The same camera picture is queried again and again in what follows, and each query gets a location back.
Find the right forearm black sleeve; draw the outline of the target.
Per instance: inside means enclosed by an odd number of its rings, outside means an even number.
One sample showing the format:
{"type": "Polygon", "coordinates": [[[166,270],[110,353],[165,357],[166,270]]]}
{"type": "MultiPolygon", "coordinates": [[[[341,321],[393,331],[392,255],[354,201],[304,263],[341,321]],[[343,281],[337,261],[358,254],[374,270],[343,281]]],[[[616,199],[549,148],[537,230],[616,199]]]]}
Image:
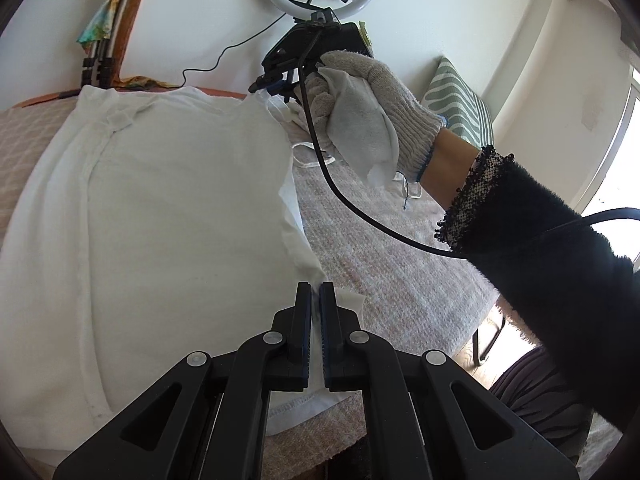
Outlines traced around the right forearm black sleeve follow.
{"type": "Polygon", "coordinates": [[[512,156],[427,133],[424,190],[445,211],[436,237],[495,286],[567,382],[626,430],[639,409],[639,275],[512,156]]]}

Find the right hand white glove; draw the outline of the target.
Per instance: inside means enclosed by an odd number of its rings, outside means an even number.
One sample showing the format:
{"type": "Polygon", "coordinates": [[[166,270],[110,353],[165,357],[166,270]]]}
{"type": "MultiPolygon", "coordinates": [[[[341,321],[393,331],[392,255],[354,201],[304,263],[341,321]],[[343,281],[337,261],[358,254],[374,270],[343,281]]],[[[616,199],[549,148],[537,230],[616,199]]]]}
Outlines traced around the right hand white glove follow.
{"type": "Polygon", "coordinates": [[[388,66],[358,53],[326,52],[295,94],[308,101],[322,151],[374,186],[396,174],[419,181],[446,125],[388,66]]]}

